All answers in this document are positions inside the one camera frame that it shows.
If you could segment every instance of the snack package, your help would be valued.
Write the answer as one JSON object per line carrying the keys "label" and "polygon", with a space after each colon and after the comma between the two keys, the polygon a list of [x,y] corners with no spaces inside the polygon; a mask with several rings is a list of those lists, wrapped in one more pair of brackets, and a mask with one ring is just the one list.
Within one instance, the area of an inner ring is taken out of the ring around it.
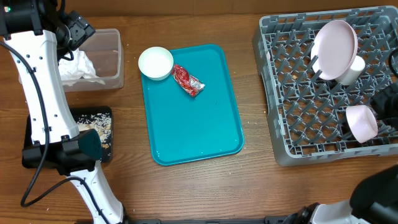
{"label": "snack package", "polygon": [[205,87],[205,84],[199,81],[199,79],[190,75],[185,68],[177,64],[174,65],[171,75],[174,77],[175,81],[193,97],[197,96]]}

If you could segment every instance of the blue tray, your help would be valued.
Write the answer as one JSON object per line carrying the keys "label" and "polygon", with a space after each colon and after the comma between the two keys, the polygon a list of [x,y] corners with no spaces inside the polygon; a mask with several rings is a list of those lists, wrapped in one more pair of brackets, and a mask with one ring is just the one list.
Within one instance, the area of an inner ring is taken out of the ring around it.
{"label": "blue tray", "polygon": [[154,160],[169,166],[238,153],[244,136],[223,50],[208,44],[171,53],[206,86],[193,98],[171,75],[162,81],[142,75]]}

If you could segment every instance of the white tissue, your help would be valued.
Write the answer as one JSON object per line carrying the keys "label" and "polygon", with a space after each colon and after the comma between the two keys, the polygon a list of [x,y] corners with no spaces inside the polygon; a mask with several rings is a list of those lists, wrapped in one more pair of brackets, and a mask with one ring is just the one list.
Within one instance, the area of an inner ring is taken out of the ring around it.
{"label": "white tissue", "polygon": [[[58,69],[60,70],[61,80],[78,80],[82,77],[98,78],[95,73],[93,62],[88,59],[84,51],[76,49],[73,51],[73,56],[75,59],[72,61],[65,59],[59,61]],[[97,82],[105,85],[105,82],[102,80],[98,80]]]}

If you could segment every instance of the brown wall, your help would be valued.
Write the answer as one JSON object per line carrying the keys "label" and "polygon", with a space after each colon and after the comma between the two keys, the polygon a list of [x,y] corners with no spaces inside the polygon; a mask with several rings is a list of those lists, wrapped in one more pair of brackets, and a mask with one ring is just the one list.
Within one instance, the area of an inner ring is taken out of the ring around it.
{"label": "brown wall", "polygon": [[398,0],[67,0],[83,16],[275,14],[395,5]]}

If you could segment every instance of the gray dish rack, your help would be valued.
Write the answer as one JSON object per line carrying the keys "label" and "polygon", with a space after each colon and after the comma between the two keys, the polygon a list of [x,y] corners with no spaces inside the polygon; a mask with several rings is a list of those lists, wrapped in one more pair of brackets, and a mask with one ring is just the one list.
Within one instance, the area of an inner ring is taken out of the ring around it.
{"label": "gray dish rack", "polygon": [[[313,40],[328,22],[348,22],[358,36],[358,55],[366,68],[350,86],[326,81],[310,58]],[[356,156],[398,154],[398,132],[379,122],[378,135],[363,144],[349,131],[345,109],[369,105],[370,98],[396,79],[388,56],[398,47],[398,9],[367,7],[264,16],[253,38],[264,82],[276,161],[282,166],[331,162]],[[392,60],[398,66],[398,57]]]}

